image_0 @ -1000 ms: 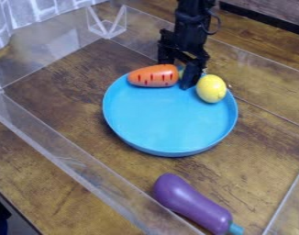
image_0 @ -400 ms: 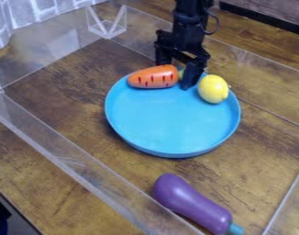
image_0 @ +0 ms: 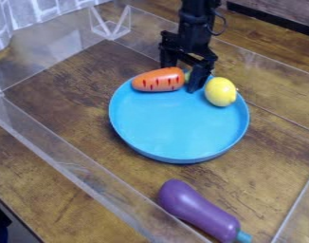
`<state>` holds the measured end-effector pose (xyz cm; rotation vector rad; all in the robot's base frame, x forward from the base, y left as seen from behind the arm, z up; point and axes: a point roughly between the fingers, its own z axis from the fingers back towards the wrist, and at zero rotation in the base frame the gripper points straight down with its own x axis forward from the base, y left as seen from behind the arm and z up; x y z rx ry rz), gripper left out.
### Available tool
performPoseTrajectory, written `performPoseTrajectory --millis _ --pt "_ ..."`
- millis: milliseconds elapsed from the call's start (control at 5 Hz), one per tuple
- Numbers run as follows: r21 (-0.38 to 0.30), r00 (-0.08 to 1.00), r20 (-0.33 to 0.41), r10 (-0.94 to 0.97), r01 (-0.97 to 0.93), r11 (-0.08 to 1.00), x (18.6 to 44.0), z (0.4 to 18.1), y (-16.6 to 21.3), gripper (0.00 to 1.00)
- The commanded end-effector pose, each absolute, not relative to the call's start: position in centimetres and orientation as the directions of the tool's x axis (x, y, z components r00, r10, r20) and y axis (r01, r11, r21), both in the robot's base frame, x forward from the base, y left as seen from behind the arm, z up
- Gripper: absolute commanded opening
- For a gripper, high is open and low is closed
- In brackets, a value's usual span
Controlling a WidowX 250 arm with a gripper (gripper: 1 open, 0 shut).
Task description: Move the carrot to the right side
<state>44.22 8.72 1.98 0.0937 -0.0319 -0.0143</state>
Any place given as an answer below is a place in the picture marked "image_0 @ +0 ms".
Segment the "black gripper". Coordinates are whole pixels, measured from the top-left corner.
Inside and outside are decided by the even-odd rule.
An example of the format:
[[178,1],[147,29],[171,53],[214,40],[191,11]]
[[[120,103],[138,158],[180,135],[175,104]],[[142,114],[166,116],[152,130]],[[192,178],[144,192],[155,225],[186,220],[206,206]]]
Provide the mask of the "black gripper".
[[222,0],[182,0],[178,32],[162,32],[162,67],[176,66],[178,61],[194,67],[187,78],[190,93],[204,86],[219,59],[210,42],[214,36],[223,34],[223,31],[214,32],[216,17],[223,18],[218,12],[220,5]]

